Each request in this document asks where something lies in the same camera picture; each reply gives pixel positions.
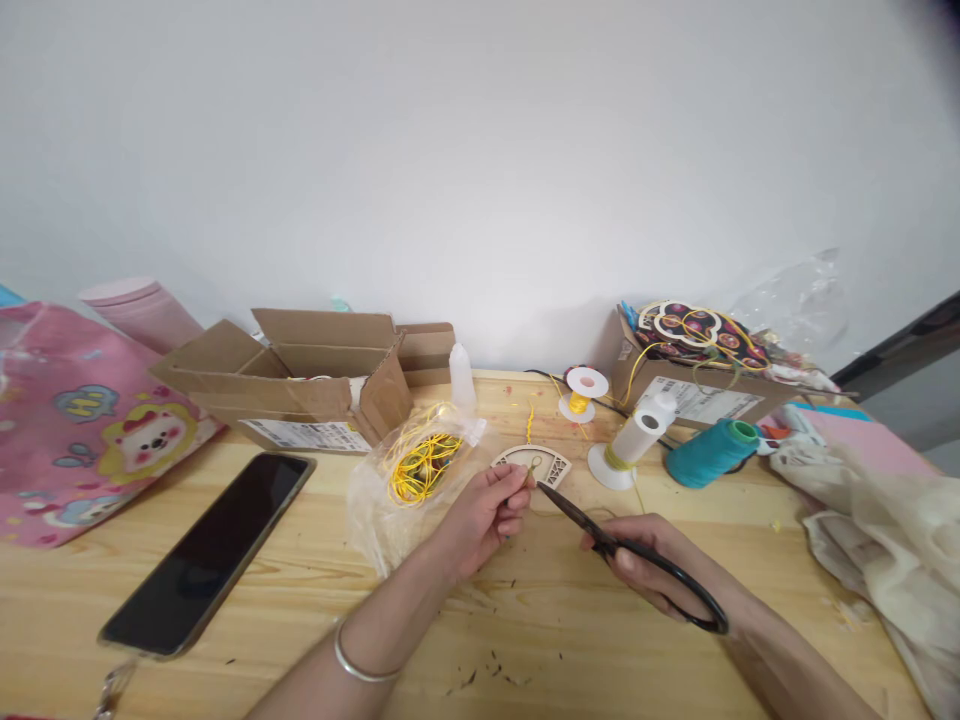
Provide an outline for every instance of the pink bottle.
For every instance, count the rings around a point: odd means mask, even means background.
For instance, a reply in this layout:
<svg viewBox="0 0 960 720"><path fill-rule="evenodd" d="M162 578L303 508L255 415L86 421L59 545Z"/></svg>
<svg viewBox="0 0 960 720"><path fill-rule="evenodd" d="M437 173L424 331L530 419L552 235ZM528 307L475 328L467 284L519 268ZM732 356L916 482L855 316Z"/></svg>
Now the pink bottle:
<svg viewBox="0 0 960 720"><path fill-rule="evenodd" d="M77 297L115 328L161 355L203 332L183 305L151 277L97 285Z"/></svg>

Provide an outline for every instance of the hand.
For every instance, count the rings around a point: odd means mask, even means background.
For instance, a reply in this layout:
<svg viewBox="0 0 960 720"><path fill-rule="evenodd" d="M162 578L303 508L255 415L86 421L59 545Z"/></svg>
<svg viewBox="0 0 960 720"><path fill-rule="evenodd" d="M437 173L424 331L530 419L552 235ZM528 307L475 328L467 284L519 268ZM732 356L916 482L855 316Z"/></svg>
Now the hand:
<svg viewBox="0 0 960 720"><path fill-rule="evenodd" d="M657 514L617 518L605 523L603 529L614 537L628 538L647 545L686 570L723 608L730 621L731 632L742 625L759 603L749 590L713 558ZM580 549L589 550L592 547L593 538L584 534L580 540ZM711 618L703 603L679 580L626 548L619 548L614 559L608 561L608 564L614 575L667 617L686 622L683 615L667 602L666 598L670 598L691 615L704 620Z"/></svg>
<svg viewBox="0 0 960 720"><path fill-rule="evenodd" d="M453 583L473 575L520 532L533 485L523 465L497 465L470 479L426 543Z"/></svg>

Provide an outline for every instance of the white spool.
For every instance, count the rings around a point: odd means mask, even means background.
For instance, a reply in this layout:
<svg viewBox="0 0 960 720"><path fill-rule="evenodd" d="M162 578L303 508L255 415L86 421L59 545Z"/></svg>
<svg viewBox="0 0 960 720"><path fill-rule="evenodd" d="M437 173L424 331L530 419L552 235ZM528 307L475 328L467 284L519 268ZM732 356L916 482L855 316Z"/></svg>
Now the white spool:
<svg viewBox="0 0 960 720"><path fill-rule="evenodd" d="M645 410L637 410L613 439L613 454L628 465L634 465L643 454L649 450L653 444L663 437L663 434L670 427L669 422L664 422L657 415ZM629 470L618 470L611 467L604 454L607 446L605 443L598 443L590 448L587 453L587 465L590 472L597 481L604 487L611 490L629 490L636 482L636 467Z"/></svg>
<svg viewBox="0 0 960 720"><path fill-rule="evenodd" d="M657 393L640 398L637 410L655 415L658 420L670 425L677 417L677 398L670 393Z"/></svg>
<svg viewBox="0 0 960 720"><path fill-rule="evenodd" d="M607 389L610 387L602 373L588 367L573 368L573 370L567 373L566 382L573 392L591 399L606 395ZM570 409L571 397L573 397L573 395L567 393L560 398L559 408L561 414L563 414L567 420L575 423L582 424L593 420L597 414L597 409L593 406L593 403L587 403L587 408L582 413L575 413Z"/></svg>

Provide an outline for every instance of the cardboard box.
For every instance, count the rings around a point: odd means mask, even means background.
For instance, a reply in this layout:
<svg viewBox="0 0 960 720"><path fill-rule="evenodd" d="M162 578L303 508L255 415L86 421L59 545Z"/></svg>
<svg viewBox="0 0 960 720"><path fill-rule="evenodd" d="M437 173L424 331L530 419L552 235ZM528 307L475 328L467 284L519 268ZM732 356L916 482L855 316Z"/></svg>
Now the cardboard box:
<svg viewBox="0 0 960 720"><path fill-rule="evenodd" d="M407 419L403 333L389 315L253 311L270 346L222 320L151 368L268 450L364 453ZM330 379L296 380L316 375ZM360 386L349 378L368 376Z"/></svg>
<svg viewBox="0 0 960 720"><path fill-rule="evenodd" d="M697 381L693 379L693 367L669 360L654 360L644 356L636 366L633 383L630 375L642 348L630 329L622 308L617 308L623 330L620 355L614 364L611 395L617 400L625 399L627 387L630 397L626 406L633 408L644 395L669 392L677 397L678 415L674 423L685 427L704 429L717 420L729 417L744 422L756 422L787 400L796 397L801 388L766 380L757 375L741 373L736 384L725 390L733 380L732 370L700 368ZM697 383L707 389L700 391Z"/></svg>
<svg viewBox="0 0 960 720"><path fill-rule="evenodd" d="M457 342L450 323L397 325L404 333L400 367L409 387L450 382L450 351Z"/></svg>

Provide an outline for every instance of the silver bangle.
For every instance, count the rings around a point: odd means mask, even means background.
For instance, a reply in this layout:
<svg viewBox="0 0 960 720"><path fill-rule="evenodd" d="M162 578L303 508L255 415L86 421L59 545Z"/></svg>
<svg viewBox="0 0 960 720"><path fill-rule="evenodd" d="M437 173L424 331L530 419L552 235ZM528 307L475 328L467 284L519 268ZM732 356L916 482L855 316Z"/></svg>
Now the silver bangle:
<svg viewBox="0 0 960 720"><path fill-rule="evenodd" d="M356 665L347 660L347 656L343 654L343 645L340 642L340 634L343 632L343 626L346 624L346 620L337 625L337 632L333 638L333 650L337 654L337 662L340 663L340 667L346 670L348 673L353 675L357 680L363 680L363 682L387 682L393 680L400 674L400 670L396 672L387 673L386 675L368 675L363 670L358 668Z"/></svg>

